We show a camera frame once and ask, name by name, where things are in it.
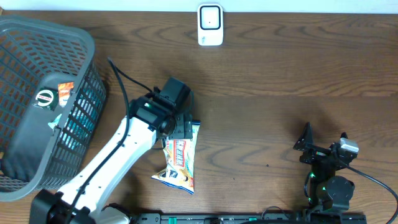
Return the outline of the yellow snack bag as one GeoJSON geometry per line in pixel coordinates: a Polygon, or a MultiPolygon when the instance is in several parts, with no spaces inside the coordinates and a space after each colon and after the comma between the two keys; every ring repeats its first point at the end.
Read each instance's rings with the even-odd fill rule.
{"type": "Polygon", "coordinates": [[[194,160],[200,120],[194,120],[191,139],[166,139],[163,152],[166,168],[151,178],[176,189],[194,194],[194,160]]]}

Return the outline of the orange tissue pack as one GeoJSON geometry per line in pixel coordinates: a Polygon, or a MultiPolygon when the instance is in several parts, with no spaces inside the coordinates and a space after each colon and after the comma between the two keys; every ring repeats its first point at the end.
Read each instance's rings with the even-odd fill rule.
{"type": "Polygon", "coordinates": [[[70,98],[70,92],[74,88],[73,82],[58,84],[58,103],[61,107],[65,107],[70,98]]]}

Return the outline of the teal wet wipes pack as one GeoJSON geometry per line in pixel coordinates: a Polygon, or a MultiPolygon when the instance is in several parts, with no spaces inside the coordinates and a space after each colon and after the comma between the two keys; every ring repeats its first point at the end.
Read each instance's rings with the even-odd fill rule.
{"type": "Polygon", "coordinates": [[[58,127],[61,117],[62,117],[62,114],[59,114],[53,121],[47,123],[47,125],[48,125],[51,129],[55,129],[56,127],[58,127]]]}

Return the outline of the green round-logo box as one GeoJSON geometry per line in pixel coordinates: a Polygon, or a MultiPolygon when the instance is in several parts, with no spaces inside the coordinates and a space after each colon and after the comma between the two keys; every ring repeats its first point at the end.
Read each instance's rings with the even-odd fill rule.
{"type": "Polygon", "coordinates": [[[53,88],[41,88],[35,95],[34,107],[54,111],[58,105],[58,91],[53,88]]]}

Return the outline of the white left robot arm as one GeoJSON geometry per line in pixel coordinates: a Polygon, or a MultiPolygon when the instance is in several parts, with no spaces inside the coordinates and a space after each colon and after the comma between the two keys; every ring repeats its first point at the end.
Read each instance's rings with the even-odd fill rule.
{"type": "Polygon", "coordinates": [[[134,163],[162,138],[187,139],[192,131],[188,93],[151,92],[133,100],[117,131],[93,160],[55,194],[41,190],[29,223],[129,223],[105,202],[134,163]]]}

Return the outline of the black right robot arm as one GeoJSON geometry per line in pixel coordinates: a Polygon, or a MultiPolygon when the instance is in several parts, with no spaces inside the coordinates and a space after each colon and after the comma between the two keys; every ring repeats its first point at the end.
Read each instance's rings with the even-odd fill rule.
{"type": "Polygon", "coordinates": [[[304,183],[304,194],[309,205],[307,213],[339,214],[347,211],[353,197],[354,183],[336,175],[336,172],[357,158],[357,142],[343,132],[339,141],[329,147],[317,146],[313,140],[312,126],[306,123],[293,149],[302,152],[299,157],[301,163],[311,166],[304,183]]]}

